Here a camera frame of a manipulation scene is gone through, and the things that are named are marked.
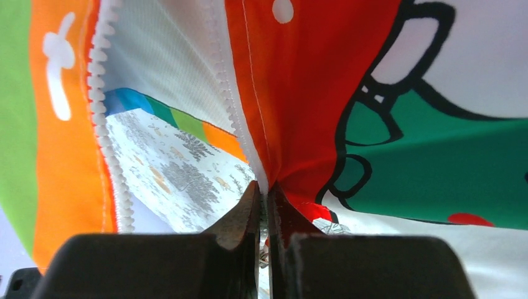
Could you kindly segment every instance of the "black object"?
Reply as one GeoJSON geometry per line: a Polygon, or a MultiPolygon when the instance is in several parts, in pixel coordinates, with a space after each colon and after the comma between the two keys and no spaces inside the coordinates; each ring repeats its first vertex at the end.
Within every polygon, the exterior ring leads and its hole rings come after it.
{"type": "Polygon", "coordinates": [[[38,268],[16,270],[7,285],[5,299],[28,299],[41,277],[38,268]]]}
{"type": "MultiPolygon", "coordinates": [[[[252,182],[202,234],[76,236],[31,298],[256,298],[260,205],[252,182]]],[[[439,239],[324,235],[279,186],[265,206],[274,299],[474,298],[439,239]]]]}

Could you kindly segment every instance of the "orange fabric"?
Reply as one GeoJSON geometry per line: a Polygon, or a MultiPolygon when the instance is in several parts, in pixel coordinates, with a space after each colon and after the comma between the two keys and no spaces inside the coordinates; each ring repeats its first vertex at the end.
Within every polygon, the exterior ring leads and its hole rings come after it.
{"type": "Polygon", "coordinates": [[[270,187],[279,181],[303,214],[328,219],[306,203],[332,175],[337,122],[400,1],[292,3],[293,19],[280,24],[273,0],[226,1],[238,90],[270,187]]]}
{"type": "Polygon", "coordinates": [[[202,126],[204,128],[205,137],[207,137],[207,142],[212,146],[221,148],[238,159],[241,159],[244,163],[247,163],[246,157],[242,153],[242,149],[234,135],[218,129],[210,123],[204,122],[202,123],[202,126]]]}
{"type": "Polygon", "coordinates": [[[97,1],[33,0],[30,60],[38,121],[39,201],[33,258],[45,270],[56,250],[84,232],[115,232],[108,171],[95,138],[87,98],[87,51],[95,30],[97,1]],[[52,109],[46,79],[44,35],[57,32],[69,12],[75,20],[66,36],[75,66],[62,69],[72,117],[59,120],[52,109]]]}

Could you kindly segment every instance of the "white zipper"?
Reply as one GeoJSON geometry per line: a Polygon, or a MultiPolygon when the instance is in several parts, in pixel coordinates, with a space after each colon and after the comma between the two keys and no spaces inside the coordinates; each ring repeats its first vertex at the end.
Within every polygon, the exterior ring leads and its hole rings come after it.
{"type": "MultiPolygon", "coordinates": [[[[245,115],[242,110],[242,103],[240,102],[240,95],[236,86],[235,70],[230,53],[230,39],[229,30],[227,29],[227,16],[220,12],[224,7],[216,7],[215,4],[222,3],[221,0],[202,0],[202,8],[207,16],[206,27],[209,30],[210,39],[210,54],[216,61],[214,64],[216,78],[221,89],[221,96],[226,102],[229,120],[232,122],[234,135],[245,155],[249,167],[255,173],[256,179],[259,183],[262,193],[268,191],[268,180],[262,162],[258,157],[258,152],[253,145],[252,136],[247,126],[245,115]]],[[[107,59],[104,49],[110,48],[111,43],[106,36],[115,33],[111,26],[112,22],[118,20],[118,14],[115,10],[119,9],[123,4],[122,0],[101,0],[97,24],[95,26],[95,34],[92,38],[93,49],[90,51],[91,62],[88,64],[88,97],[91,100],[90,109],[93,113],[93,123],[95,125],[95,133],[101,152],[105,157],[110,173],[110,180],[114,190],[114,202],[117,218],[117,226],[119,233],[133,232],[134,219],[132,217],[132,201],[128,186],[126,185],[123,170],[119,165],[115,152],[113,150],[112,142],[108,137],[109,132],[106,128],[105,112],[106,108],[103,104],[105,94],[101,90],[105,83],[101,76],[105,73],[102,62],[107,59]]]]}
{"type": "Polygon", "coordinates": [[[95,33],[92,37],[93,48],[90,50],[91,62],[88,63],[88,98],[90,99],[90,110],[92,111],[92,122],[95,125],[95,134],[97,141],[101,146],[101,152],[105,157],[108,165],[108,172],[110,173],[110,181],[113,188],[113,200],[115,203],[115,214],[117,229],[119,233],[127,233],[134,231],[134,219],[132,218],[132,201],[128,186],[126,185],[125,177],[123,176],[123,169],[119,165],[115,152],[112,147],[112,142],[108,137],[108,129],[106,128],[106,108],[103,104],[105,94],[101,90],[105,83],[101,76],[105,73],[105,68],[102,62],[106,61],[107,56],[104,49],[110,48],[111,44],[106,36],[111,36],[115,33],[114,28],[110,23],[116,22],[118,19],[117,13],[114,11],[123,4],[122,0],[101,0],[97,24],[95,25],[95,33]]]}

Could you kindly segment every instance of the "red dot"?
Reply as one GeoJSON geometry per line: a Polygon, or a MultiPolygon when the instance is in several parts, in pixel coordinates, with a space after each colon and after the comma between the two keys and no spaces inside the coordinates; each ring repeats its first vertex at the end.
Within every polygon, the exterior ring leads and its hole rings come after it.
{"type": "Polygon", "coordinates": [[[447,218],[451,223],[455,224],[472,224],[472,225],[482,225],[482,226],[495,226],[493,223],[487,221],[486,219],[468,213],[456,213],[447,218]]]}

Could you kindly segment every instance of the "bag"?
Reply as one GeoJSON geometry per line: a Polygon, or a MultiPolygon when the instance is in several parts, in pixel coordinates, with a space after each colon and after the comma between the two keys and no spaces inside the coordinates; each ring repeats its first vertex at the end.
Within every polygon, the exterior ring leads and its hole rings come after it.
{"type": "Polygon", "coordinates": [[[528,2],[0,7],[0,202],[42,271],[142,204],[200,232],[256,178],[327,233],[441,237],[479,297],[528,292],[528,2]]]}

